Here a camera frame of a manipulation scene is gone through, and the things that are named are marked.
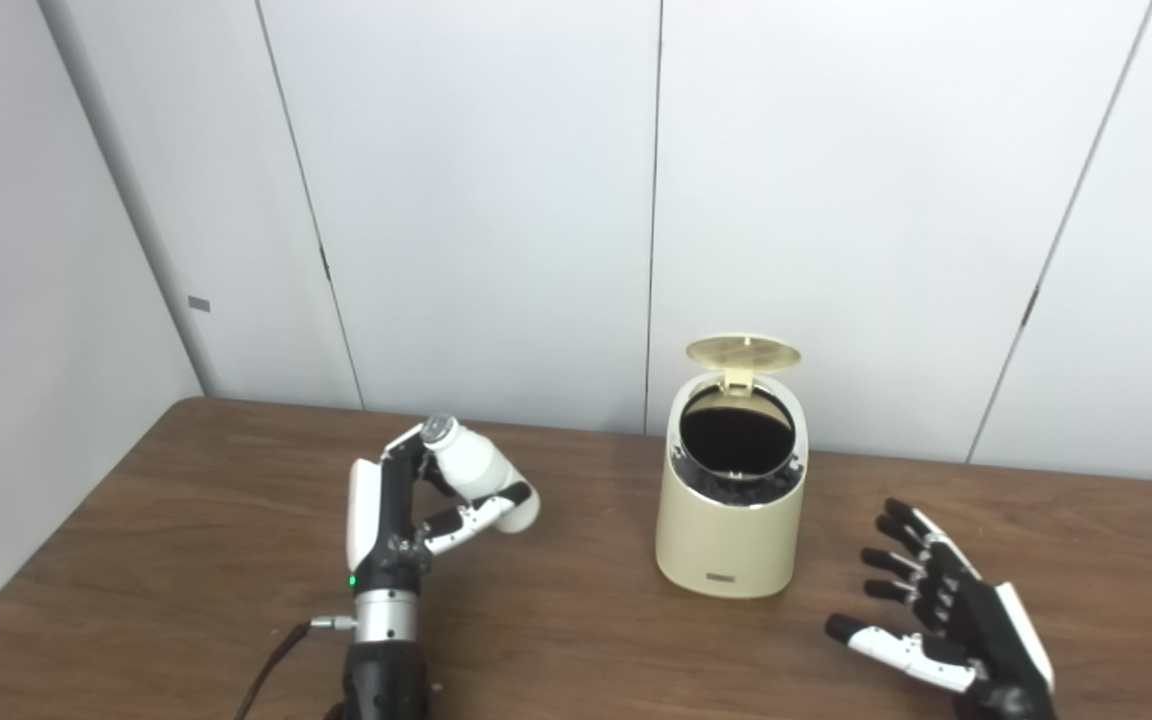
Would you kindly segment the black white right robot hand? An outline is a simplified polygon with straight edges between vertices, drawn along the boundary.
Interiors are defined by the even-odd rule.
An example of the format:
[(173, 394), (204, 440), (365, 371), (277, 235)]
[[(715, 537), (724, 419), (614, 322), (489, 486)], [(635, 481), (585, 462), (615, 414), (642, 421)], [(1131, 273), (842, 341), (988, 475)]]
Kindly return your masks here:
[(835, 612), (828, 637), (952, 694), (957, 719), (1056, 719), (1055, 670), (1015, 585), (990, 584), (940, 525), (897, 498), (884, 501), (876, 528), (905, 553), (861, 551), (869, 568), (892, 574), (863, 591), (911, 611), (922, 632)]

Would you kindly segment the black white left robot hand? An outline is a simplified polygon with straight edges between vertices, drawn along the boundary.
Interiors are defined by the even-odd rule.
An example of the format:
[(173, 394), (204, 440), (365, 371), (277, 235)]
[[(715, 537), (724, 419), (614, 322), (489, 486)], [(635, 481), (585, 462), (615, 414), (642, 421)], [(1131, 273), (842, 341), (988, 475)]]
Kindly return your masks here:
[(541, 498), (502, 450), (449, 414), (435, 414), (349, 471), (349, 588), (420, 592), (438, 555), (488, 529), (516, 535)]

